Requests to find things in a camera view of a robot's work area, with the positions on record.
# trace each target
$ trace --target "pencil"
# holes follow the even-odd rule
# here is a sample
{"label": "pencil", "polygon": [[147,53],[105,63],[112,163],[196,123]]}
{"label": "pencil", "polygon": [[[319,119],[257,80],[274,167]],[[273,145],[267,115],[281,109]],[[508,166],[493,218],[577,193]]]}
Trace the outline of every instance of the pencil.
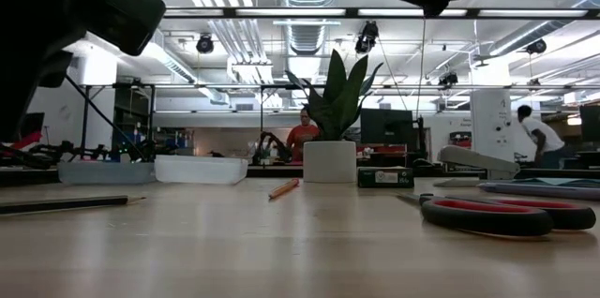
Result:
{"label": "pencil", "polygon": [[47,201],[20,201],[0,203],[0,215],[35,213],[53,210],[91,208],[107,205],[125,205],[144,200],[144,197],[108,196],[80,199],[62,199]]}
{"label": "pencil", "polygon": [[269,200],[276,199],[277,197],[287,193],[288,191],[297,187],[299,183],[300,181],[298,179],[292,179],[290,182],[287,182],[283,186],[276,187],[269,193]]}

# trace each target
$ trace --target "man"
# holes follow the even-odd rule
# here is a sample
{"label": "man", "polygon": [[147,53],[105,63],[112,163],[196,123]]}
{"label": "man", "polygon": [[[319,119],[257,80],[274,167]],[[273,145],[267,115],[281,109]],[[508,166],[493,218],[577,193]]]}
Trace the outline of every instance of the man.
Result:
{"label": "man", "polygon": [[564,142],[554,129],[543,122],[531,118],[532,108],[521,106],[517,110],[518,121],[523,125],[527,135],[532,138],[535,150],[535,164],[545,169],[562,169],[561,160],[571,155],[564,147]]}
{"label": "man", "polygon": [[300,125],[296,126],[288,135],[288,147],[292,149],[292,162],[302,162],[304,142],[313,141],[319,135],[319,129],[310,124],[308,108],[305,106],[300,111]]}

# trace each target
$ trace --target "orange pencil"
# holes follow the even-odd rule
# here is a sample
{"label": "orange pencil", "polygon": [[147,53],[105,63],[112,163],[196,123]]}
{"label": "orange pencil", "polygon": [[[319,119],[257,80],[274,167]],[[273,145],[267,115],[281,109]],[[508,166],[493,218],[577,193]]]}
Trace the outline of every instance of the orange pencil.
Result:
{"label": "orange pencil", "polygon": [[273,199],[287,193],[288,191],[297,187],[299,183],[300,183],[300,181],[298,179],[292,179],[290,182],[286,183],[285,185],[276,187],[269,193],[269,200],[273,200]]}

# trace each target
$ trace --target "workbench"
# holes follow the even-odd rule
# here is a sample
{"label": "workbench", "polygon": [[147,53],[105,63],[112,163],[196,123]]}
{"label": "workbench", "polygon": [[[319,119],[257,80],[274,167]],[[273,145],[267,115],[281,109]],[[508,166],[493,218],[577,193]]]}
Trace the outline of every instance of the workbench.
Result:
{"label": "workbench", "polygon": [[[286,181],[1,189],[1,201],[148,197],[0,217],[3,296],[600,296],[598,226],[533,241],[452,231],[393,196],[407,190],[353,185],[305,184],[269,202],[267,193]],[[417,178],[414,192],[477,194],[433,188],[437,181]]]}

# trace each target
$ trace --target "snake plant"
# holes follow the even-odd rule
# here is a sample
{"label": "snake plant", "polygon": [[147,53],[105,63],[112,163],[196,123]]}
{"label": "snake plant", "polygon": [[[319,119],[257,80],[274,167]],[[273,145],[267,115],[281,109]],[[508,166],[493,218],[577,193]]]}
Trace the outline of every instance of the snake plant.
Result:
{"label": "snake plant", "polygon": [[337,51],[331,54],[327,83],[320,95],[315,87],[306,79],[300,81],[293,73],[286,70],[288,79],[303,91],[308,87],[308,115],[320,130],[322,141],[339,141],[342,135],[356,122],[362,109],[363,101],[368,95],[375,75],[383,63],[377,65],[371,76],[367,76],[368,56],[362,57],[346,78],[344,61]]}

